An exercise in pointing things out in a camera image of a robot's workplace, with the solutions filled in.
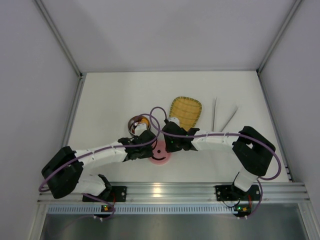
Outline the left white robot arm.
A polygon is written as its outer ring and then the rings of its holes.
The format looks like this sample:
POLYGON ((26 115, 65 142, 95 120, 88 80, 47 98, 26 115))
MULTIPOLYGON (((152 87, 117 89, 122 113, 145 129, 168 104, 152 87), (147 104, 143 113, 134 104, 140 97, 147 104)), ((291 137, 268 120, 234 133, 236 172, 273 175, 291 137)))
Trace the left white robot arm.
POLYGON ((112 186, 103 174, 94 175, 93 170, 109 164, 151 158, 156 140, 156 135, 147 129, 138 136, 122 137, 98 148, 73 150, 70 146, 62 147, 42 169, 44 183, 54 199, 81 194, 85 202, 107 201, 112 186))

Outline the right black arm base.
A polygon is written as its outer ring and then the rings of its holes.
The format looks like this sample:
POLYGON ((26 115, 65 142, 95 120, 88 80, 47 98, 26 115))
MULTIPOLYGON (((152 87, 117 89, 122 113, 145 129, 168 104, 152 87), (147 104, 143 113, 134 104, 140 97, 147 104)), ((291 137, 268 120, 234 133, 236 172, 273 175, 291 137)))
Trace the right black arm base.
POLYGON ((216 185, 216 199, 218 202, 226 201, 258 201, 261 197, 261 191, 257 184, 251 185, 248 191, 242 191, 232 184, 216 185))

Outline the round steel lunch bowl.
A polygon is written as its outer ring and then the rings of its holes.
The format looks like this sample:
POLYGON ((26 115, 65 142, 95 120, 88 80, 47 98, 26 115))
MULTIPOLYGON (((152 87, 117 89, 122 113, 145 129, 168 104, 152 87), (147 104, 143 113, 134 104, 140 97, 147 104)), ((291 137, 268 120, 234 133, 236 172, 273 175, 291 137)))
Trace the round steel lunch bowl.
MULTIPOLYGON (((128 121, 127 129, 132 136, 135 136, 135 128, 140 123, 141 119, 147 119, 147 118, 143 115, 136 115, 128 121)), ((150 128, 151 128, 151 124, 149 121, 149 124, 147 124, 147 130, 149 130, 150 128)))

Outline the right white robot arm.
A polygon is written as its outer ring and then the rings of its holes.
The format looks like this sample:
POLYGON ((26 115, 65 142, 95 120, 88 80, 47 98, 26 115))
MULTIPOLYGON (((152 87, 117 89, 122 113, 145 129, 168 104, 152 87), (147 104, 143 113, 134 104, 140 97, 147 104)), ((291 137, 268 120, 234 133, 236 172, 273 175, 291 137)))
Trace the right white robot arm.
POLYGON ((242 165, 232 190, 246 193, 252 184, 264 177, 275 157, 275 146, 251 126, 240 132, 205 132, 199 128, 185 130, 173 121, 166 120, 161 130, 168 153, 184 151, 221 151, 237 157, 242 165))

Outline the round yellow waffle toy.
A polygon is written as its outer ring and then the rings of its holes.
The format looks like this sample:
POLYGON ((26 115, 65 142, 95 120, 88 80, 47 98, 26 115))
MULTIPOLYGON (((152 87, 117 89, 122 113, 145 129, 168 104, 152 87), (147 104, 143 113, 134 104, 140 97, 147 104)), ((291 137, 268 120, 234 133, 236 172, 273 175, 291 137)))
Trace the round yellow waffle toy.
POLYGON ((149 120, 146 119, 146 118, 142 118, 142 119, 140 120, 140 123, 141 123, 141 124, 146 124, 146 125, 148 125, 148 124, 149 124, 149 120))

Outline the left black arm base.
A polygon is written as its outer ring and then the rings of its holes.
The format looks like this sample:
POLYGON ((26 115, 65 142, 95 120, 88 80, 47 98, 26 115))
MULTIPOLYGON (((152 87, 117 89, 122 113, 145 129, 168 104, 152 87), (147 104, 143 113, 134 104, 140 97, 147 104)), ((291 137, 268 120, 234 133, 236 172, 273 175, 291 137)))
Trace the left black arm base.
POLYGON ((91 197, 106 201, 106 202, 126 202, 127 198, 127 187, 124 185, 121 186, 112 186, 104 190, 98 196, 89 195, 91 197))

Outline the pink round lid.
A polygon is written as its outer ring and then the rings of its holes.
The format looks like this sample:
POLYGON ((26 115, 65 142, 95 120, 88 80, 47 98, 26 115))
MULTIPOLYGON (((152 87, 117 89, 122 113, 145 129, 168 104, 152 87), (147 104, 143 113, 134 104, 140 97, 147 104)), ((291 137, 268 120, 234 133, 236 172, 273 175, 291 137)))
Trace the pink round lid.
POLYGON ((170 158, 171 153, 166 151, 166 143, 164 140, 157 140, 152 145, 153 156, 149 158, 149 161, 155 165, 164 165, 170 158))

